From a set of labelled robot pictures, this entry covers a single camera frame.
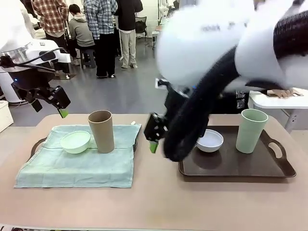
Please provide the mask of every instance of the red plaid shirt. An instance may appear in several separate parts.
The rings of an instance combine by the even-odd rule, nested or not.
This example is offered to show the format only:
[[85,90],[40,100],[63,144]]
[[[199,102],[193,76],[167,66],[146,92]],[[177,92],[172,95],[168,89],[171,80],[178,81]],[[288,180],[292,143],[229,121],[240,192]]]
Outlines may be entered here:
[[50,33],[64,31],[68,7],[63,0],[32,0],[33,9],[41,16],[40,26]]

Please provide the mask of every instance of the white side table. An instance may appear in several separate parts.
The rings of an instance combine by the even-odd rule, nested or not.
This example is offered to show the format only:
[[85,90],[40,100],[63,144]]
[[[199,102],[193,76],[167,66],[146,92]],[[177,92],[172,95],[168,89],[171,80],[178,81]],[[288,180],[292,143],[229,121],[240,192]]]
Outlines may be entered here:
[[[276,97],[269,97],[258,91],[250,91],[249,98],[252,100],[253,104],[260,108],[265,109],[281,109],[285,112],[289,119],[284,126],[284,128],[291,132],[296,123],[298,115],[301,109],[308,109],[308,90],[298,89],[300,93],[304,96],[292,96],[286,99],[280,99]],[[293,109],[291,114],[288,114],[285,109]]]

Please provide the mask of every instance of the plaid shirt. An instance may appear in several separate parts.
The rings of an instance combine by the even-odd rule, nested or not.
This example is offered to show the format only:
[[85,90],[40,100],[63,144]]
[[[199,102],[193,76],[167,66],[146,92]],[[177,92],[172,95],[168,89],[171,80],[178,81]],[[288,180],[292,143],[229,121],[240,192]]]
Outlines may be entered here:
[[40,26],[50,33],[64,31],[68,7],[63,0],[32,0],[33,9],[41,16]]
[[113,34],[112,15],[117,10],[116,0],[84,0],[83,6],[94,39],[99,39],[100,34]]

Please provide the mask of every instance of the tray handle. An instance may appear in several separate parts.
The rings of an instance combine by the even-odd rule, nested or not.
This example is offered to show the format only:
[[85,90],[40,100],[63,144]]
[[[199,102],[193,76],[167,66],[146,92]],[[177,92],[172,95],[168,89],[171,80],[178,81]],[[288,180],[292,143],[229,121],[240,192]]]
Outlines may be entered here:
[[43,143],[46,139],[47,139],[47,137],[45,137],[45,138],[43,138],[43,139],[40,139],[38,142],[36,142],[36,143],[33,145],[32,149],[31,149],[31,154],[30,154],[30,158],[29,158],[29,159],[31,159],[31,157],[33,157],[33,155],[35,154],[35,151],[36,151],[36,149],[38,148],[38,146],[39,146],[41,143]]
[[[263,137],[266,139],[267,148],[268,148],[269,153],[272,156],[273,160],[276,162],[276,164],[279,166],[279,168],[282,170],[282,172],[286,176],[289,176],[289,177],[296,176],[296,172],[295,172],[294,168],[292,167],[292,165],[287,160],[287,152],[286,152],[285,148],[283,147],[283,145],[279,141],[271,138],[266,131],[263,130],[263,132],[264,132]],[[282,153],[281,157],[278,158],[276,156],[275,151],[269,147],[270,143],[274,143],[280,148],[281,153]]]

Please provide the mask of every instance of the stool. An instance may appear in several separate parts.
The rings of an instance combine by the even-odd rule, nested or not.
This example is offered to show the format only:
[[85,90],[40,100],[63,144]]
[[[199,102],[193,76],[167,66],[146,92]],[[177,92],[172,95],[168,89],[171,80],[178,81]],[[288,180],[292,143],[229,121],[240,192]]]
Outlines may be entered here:
[[[86,50],[80,50],[80,63],[81,63],[81,68],[83,69],[83,65],[90,65],[91,68],[95,68],[95,59],[94,59],[94,50],[93,49],[86,49]],[[90,57],[90,61],[85,62],[84,61],[84,56],[88,55]]]

